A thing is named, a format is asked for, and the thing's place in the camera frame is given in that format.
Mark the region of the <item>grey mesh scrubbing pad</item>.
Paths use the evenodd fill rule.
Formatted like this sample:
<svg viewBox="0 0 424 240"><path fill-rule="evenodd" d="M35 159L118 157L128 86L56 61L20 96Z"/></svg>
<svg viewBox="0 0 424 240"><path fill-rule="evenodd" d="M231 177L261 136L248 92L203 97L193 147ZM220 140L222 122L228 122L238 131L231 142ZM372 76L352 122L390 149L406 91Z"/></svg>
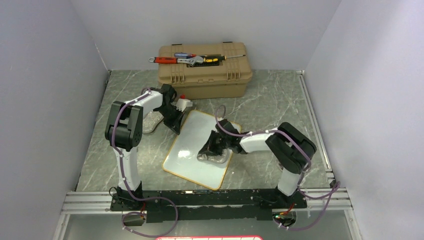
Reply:
<svg viewBox="0 0 424 240"><path fill-rule="evenodd" d="M210 149L203 149L199 151L196 159L201 162L210 162L214 164L224 164L231 158L232 151L224 149L220 154Z"/></svg>

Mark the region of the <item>yellow framed whiteboard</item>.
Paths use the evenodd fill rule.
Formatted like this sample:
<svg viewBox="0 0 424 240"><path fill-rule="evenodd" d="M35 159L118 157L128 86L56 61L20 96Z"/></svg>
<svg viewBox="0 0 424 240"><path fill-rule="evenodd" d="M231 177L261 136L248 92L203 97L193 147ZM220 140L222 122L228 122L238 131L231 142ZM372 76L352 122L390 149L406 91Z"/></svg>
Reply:
<svg viewBox="0 0 424 240"><path fill-rule="evenodd" d="M223 164L197 160L197 155L207 142L211 131L216 129L215 125L213 115L199 110L190 111L181 127L180 135L175 138L168 151L162 169L210 190L218 190L233 153Z"/></svg>

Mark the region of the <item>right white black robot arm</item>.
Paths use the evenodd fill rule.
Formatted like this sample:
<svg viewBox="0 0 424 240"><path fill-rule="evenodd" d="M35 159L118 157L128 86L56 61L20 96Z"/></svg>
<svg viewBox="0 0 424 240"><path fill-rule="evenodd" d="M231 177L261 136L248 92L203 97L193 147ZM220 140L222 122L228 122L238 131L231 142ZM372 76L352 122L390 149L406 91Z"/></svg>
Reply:
<svg viewBox="0 0 424 240"><path fill-rule="evenodd" d="M216 162L227 150L236 154L270 151L282 167L275 200L280 207L287 208L295 201L301 178L311 167L317 147L289 122L269 130L239 132L227 119L222 119L210 132L197 158Z"/></svg>

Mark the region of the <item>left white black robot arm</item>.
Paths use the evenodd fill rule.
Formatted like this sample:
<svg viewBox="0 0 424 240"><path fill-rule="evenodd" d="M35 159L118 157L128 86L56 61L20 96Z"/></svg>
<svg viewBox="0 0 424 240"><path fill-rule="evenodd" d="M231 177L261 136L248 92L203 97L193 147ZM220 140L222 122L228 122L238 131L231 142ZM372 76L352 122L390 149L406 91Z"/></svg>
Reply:
<svg viewBox="0 0 424 240"><path fill-rule="evenodd" d="M150 112L158 112L166 127L179 135L185 113L193 103L178 98L169 84L161 88L146 88L141 95L125 102L111 105L104 136L112 147L118 165L117 195L131 210L144 203L141 177L138 173L137 148L143 136L143 121Z"/></svg>

